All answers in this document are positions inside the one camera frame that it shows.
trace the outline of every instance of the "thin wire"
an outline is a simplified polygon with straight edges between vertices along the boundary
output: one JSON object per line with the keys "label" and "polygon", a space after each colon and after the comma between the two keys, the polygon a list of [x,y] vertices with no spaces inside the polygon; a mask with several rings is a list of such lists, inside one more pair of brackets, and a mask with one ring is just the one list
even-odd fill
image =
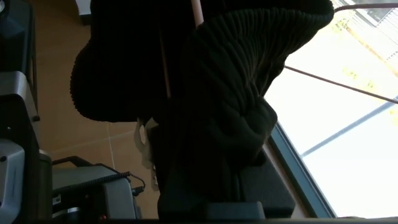
{"label": "thin wire", "polygon": [[363,94],[366,94],[366,95],[369,95],[369,96],[373,96],[373,97],[379,98],[381,100],[386,100],[388,102],[398,104],[398,100],[393,100],[393,99],[390,99],[390,98],[387,98],[387,97],[384,97],[384,96],[380,96],[380,95],[377,95],[377,94],[374,94],[374,93],[370,93],[368,91],[360,90],[358,88],[354,88],[354,87],[351,87],[351,86],[348,86],[348,85],[344,85],[344,84],[341,84],[341,83],[338,83],[338,82],[334,82],[334,81],[331,81],[331,80],[329,80],[327,78],[322,78],[322,77],[319,77],[319,76],[316,76],[316,75],[312,75],[311,73],[303,72],[303,71],[301,71],[299,69],[292,68],[292,67],[289,67],[289,66],[285,66],[285,68],[287,68],[287,69],[289,69],[291,71],[300,73],[302,75],[307,75],[309,77],[316,78],[318,80],[321,80],[321,81],[324,81],[324,82],[327,82],[327,83],[338,85],[338,86],[341,86],[341,87],[344,87],[344,88],[347,88],[347,89],[350,89],[350,90],[357,91],[359,93],[363,93]]}
{"label": "thin wire", "polygon": [[[335,9],[335,13],[343,11],[343,10],[350,10],[350,9],[375,9],[375,8],[379,8],[379,9],[398,8],[398,3],[374,3],[374,4],[355,4],[355,5],[349,5],[349,6],[340,6],[340,7],[337,7]],[[390,99],[390,98],[387,98],[387,97],[384,97],[384,96],[381,96],[381,95],[370,93],[368,91],[360,90],[358,88],[354,88],[354,87],[351,87],[351,86],[348,86],[348,85],[344,85],[344,84],[341,84],[341,83],[338,83],[338,82],[334,82],[334,81],[331,81],[329,79],[322,78],[322,77],[319,77],[317,75],[313,75],[313,74],[308,73],[308,72],[303,72],[303,71],[301,71],[299,69],[292,68],[292,67],[289,67],[289,66],[285,66],[285,68],[287,68],[287,69],[289,69],[291,71],[300,73],[302,75],[306,75],[306,76],[309,76],[309,77],[312,77],[312,78],[316,78],[318,80],[321,80],[321,81],[324,81],[324,82],[327,82],[327,83],[338,85],[340,87],[347,88],[347,89],[350,89],[350,90],[353,90],[353,91],[357,91],[359,93],[363,93],[363,94],[368,95],[368,96],[373,96],[373,97],[379,98],[381,100],[386,100],[388,102],[398,104],[398,100],[395,100],[395,99]]]}

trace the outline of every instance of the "brown floor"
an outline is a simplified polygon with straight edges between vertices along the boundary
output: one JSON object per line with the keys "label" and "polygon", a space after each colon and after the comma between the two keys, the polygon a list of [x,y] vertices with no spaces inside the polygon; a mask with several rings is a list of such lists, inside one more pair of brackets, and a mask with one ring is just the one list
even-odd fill
{"label": "brown floor", "polygon": [[[77,53],[90,38],[73,0],[31,0],[36,14],[40,145],[53,159],[80,156],[118,171],[130,171],[147,182],[137,197],[143,218],[157,218],[159,191],[151,187],[150,170],[141,165],[133,141],[135,123],[104,123],[82,117],[69,94]],[[132,180],[132,185],[141,183]]]}

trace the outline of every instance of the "window frame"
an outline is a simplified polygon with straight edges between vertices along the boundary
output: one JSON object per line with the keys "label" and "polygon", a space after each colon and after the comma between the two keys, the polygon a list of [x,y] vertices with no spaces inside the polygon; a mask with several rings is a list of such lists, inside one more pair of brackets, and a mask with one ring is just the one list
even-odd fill
{"label": "window frame", "polygon": [[308,215],[311,218],[336,218],[334,210],[322,194],[279,122],[272,130],[268,142],[291,180]]}

